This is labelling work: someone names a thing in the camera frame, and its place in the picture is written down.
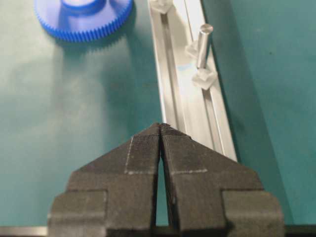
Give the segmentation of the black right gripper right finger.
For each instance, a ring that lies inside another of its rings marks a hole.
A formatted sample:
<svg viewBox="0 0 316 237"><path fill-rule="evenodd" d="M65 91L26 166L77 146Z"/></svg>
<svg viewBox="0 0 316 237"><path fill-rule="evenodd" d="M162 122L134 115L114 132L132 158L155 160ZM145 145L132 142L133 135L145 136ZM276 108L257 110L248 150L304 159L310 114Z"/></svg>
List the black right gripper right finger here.
<svg viewBox="0 0 316 237"><path fill-rule="evenodd" d="M279 201L254 170L168 124L160 137L169 223L180 236L284 236Z"/></svg>

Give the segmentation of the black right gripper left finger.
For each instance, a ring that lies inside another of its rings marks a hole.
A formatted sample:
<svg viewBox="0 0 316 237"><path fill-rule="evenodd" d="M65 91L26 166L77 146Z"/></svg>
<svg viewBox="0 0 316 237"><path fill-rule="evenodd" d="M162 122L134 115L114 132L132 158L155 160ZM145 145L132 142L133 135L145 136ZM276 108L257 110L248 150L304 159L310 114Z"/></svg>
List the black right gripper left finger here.
<svg viewBox="0 0 316 237"><path fill-rule="evenodd" d="M50 237L149 237L156 221L160 125L74 171L48 216Z"/></svg>

